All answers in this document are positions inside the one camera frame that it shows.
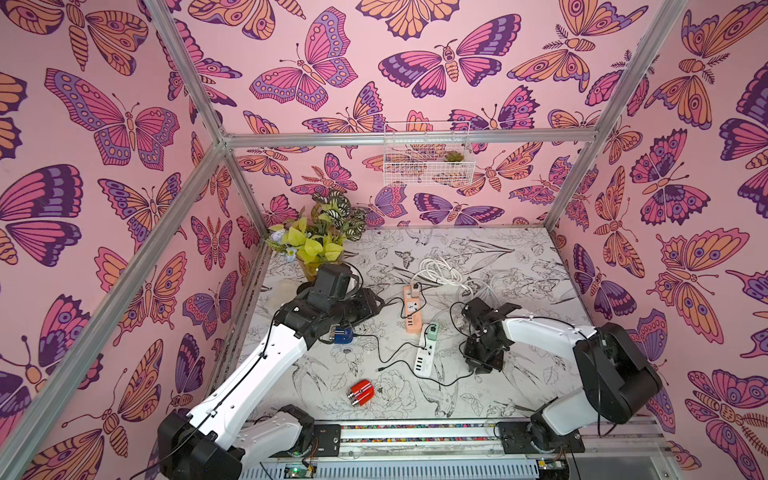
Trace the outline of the orange power strip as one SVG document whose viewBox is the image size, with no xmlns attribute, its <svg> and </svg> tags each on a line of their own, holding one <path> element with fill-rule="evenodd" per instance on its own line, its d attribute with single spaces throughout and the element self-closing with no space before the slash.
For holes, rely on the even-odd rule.
<svg viewBox="0 0 768 480">
<path fill-rule="evenodd" d="M 403 309 L 403 316 L 405 320 L 405 330 L 409 334 L 419 334 L 422 330 L 422 315 L 421 310 L 424 306 L 424 301 L 422 300 L 422 286 L 420 282 L 415 282 L 411 284 L 418 283 L 421 287 L 421 297 L 419 300 L 411 300 L 406 302 L 404 300 L 403 295 L 403 301 L 404 301 L 404 309 Z"/>
</svg>

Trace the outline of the white power strip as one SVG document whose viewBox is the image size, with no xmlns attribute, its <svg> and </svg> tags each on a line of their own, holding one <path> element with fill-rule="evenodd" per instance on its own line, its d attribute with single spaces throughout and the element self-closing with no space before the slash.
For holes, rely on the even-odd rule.
<svg viewBox="0 0 768 480">
<path fill-rule="evenodd" d="M 437 337 L 435 335 L 428 334 L 420 341 L 413 364 L 413 372 L 417 377 L 429 378 L 431 376 L 436 354 L 436 345 Z"/>
</svg>

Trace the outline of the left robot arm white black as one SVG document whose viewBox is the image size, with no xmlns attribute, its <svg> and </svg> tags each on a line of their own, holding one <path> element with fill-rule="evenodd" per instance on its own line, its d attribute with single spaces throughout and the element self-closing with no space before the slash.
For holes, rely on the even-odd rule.
<svg viewBox="0 0 768 480">
<path fill-rule="evenodd" d="M 325 264 L 314 281 L 274 313 L 259 346 L 188 413 L 170 413 L 157 430 L 154 466 L 167 479 L 238 479 L 277 453 L 309 448 L 314 420 L 287 405 L 247 422 L 283 374 L 337 327 L 378 315 L 384 299 L 347 264 Z"/>
</svg>

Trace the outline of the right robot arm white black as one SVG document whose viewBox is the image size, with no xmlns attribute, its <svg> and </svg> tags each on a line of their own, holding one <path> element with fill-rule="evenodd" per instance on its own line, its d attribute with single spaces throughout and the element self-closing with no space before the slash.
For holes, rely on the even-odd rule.
<svg viewBox="0 0 768 480">
<path fill-rule="evenodd" d="M 621 326 L 577 326 L 524 314 L 517 304 L 492 307 L 480 298 L 464 304 L 469 324 L 463 357 L 477 374 L 501 371 L 505 352 L 527 344 L 574 364 L 581 385 L 534 411 L 526 434 L 541 453 L 559 449 L 580 428 L 603 421 L 627 423 L 658 393 L 663 381 Z"/>
</svg>

